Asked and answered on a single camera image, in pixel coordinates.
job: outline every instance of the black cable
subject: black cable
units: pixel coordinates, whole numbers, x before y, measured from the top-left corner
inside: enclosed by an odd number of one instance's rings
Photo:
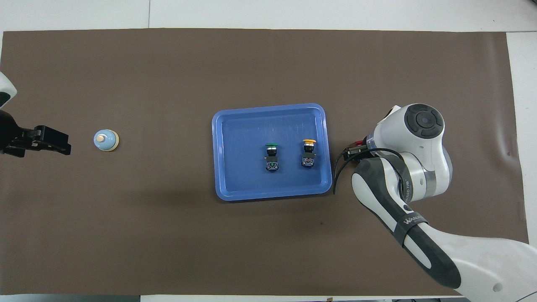
[[[334,164],[334,173],[333,173],[332,177],[334,177],[336,175],[337,163],[339,162],[339,159],[343,156],[343,154],[345,154],[345,152],[347,152],[347,148],[343,149],[343,151],[341,153],[339,153],[339,155],[337,156],[336,163]]]
[[[352,156],[350,156],[347,160],[345,160],[345,162],[343,163],[343,165],[339,168],[339,170],[337,171],[337,173],[335,174],[335,177],[334,177],[334,186],[333,186],[333,189],[332,189],[332,193],[335,195],[336,194],[336,184],[337,184],[337,179],[339,178],[339,174],[343,171],[343,168],[349,163],[351,162],[352,160],[354,159],[357,159],[359,157],[365,157],[367,155],[369,155],[371,152],[375,152],[375,151],[385,151],[385,152],[390,152],[390,153],[393,153],[395,155],[397,155],[397,157],[399,157],[401,160],[404,161],[403,157],[401,156],[401,154],[399,154],[397,151],[394,151],[392,149],[386,149],[386,148],[372,148],[372,149],[366,149],[360,153],[356,153],[356,154],[353,154]]]

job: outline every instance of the dark rubber band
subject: dark rubber band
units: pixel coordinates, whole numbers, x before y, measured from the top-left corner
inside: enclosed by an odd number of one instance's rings
[[[401,247],[404,247],[404,239],[407,236],[408,231],[416,224],[425,222],[429,224],[423,216],[418,212],[412,212],[404,215],[399,219],[397,225],[395,225],[394,238]]]

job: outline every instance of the blue tray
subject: blue tray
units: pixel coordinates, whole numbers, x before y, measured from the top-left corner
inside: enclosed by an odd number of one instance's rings
[[[317,141],[315,165],[301,165],[303,139]],[[278,144],[277,171],[265,169],[266,143]],[[317,104],[217,112],[213,117],[216,193],[228,202],[325,193],[332,186],[326,116]]]

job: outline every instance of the brown mat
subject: brown mat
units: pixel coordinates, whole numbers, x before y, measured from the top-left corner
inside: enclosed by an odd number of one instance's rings
[[[227,204],[219,110],[318,103],[332,160],[395,104],[446,120],[454,177],[432,226],[527,242],[504,33],[144,29],[7,32],[20,126],[72,155],[0,156],[0,287],[13,293],[447,295],[353,195]],[[119,148],[97,150],[101,128]]]

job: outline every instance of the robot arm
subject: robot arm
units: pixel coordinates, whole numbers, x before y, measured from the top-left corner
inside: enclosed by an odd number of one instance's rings
[[[15,95],[17,89],[0,73],[0,109]],[[0,153],[24,157],[26,150],[50,150],[71,154],[69,136],[47,126],[25,129],[17,125],[9,113],[0,110]]]
[[[434,108],[393,108],[367,137],[367,146],[393,149],[403,160],[378,152],[379,157],[360,161],[352,176],[356,197],[441,285],[473,302],[537,301],[537,249],[438,231],[403,201],[447,189],[451,163],[441,145],[443,133],[444,120]]]

